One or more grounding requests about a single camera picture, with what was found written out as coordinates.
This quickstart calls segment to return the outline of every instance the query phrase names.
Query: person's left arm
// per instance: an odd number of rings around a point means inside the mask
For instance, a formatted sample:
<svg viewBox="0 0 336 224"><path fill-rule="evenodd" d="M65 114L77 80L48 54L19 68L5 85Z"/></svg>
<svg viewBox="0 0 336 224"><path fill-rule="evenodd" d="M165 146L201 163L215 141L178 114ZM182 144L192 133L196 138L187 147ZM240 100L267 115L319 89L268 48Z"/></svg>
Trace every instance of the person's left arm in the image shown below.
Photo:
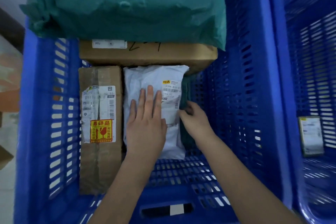
<svg viewBox="0 0 336 224"><path fill-rule="evenodd" d="M152 86L148 86L147 98L145 90L141 90L137 111L132 100L126 127L126 158L89 224L124 224L131 219L165 144L167 125L161 119L161 100L162 93L158 91L153 110Z"/></svg>

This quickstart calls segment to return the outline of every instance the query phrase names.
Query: hand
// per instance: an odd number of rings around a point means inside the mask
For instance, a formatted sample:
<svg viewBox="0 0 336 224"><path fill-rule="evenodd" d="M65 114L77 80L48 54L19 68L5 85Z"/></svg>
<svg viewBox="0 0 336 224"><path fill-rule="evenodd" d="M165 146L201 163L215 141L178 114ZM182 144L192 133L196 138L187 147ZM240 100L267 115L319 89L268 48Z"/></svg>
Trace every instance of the hand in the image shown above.
<svg viewBox="0 0 336 224"><path fill-rule="evenodd" d="M127 154L126 158L144 161L146 165L154 165L160 156L166 142L166 120L161 119L162 93L157 91L153 110L153 86L141 89L137 112L135 100L130 107L130 114L126 127Z"/></svg>
<svg viewBox="0 0 336 224"><path fill-rule="evenodd" d="M209 124L208 117L198 104L188 101L185 110L179 110L180 118L187 132L199 143L203 139L213 135L214 132Z"/></svg>

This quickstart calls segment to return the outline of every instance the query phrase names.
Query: person's left hand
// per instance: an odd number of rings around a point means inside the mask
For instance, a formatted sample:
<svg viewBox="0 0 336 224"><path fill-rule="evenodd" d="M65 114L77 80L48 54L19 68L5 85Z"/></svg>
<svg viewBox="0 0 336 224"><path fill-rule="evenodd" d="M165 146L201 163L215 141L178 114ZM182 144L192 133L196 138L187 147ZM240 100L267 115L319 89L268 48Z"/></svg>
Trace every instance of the person's left hand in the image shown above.
<svg viewBox="0 0 336 224"><path fill-rule="evenodd" d="M127 154L126 157L155 164L166 142L166 120L161 119L162 93L157 91L153 110L153 86L141 89L137 111L135 100L130 107L126 127Z"/></svg>

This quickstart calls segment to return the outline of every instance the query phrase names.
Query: person's right arm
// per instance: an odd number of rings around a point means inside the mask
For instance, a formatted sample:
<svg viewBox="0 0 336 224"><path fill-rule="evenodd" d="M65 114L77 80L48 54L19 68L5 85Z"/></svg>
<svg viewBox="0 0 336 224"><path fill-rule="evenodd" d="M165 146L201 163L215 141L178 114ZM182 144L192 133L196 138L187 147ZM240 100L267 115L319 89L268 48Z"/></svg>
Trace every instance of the person's right arm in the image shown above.
<svg viewBox="0 0 336 224"><path fill-rule="evenodd" d="M188 102L188 105L186 111L190 115L180 110L181 120L206 157L239 221L242 224L301 224L215 135L205 112L196 103Z"/></svg>

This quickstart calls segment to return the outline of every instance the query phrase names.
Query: white plastic package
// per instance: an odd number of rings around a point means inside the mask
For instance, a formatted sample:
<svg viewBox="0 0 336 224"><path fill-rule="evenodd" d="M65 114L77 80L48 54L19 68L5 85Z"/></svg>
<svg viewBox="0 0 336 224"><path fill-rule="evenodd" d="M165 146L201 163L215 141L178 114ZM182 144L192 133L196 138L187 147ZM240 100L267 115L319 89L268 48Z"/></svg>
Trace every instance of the white plastic package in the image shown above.
<svg viewBox="0 0 336 224"><path fill-rule="evenodd" d="M140 90L152 85L154 94L162 91L162 119L166 119L167 134L160 159L184 159L186 151L181 142L180 119L178 115L181 100L181 83L188 66L148 66L124 68L124 142L126 142L126 124L132 99L138 104Z"/></svg>

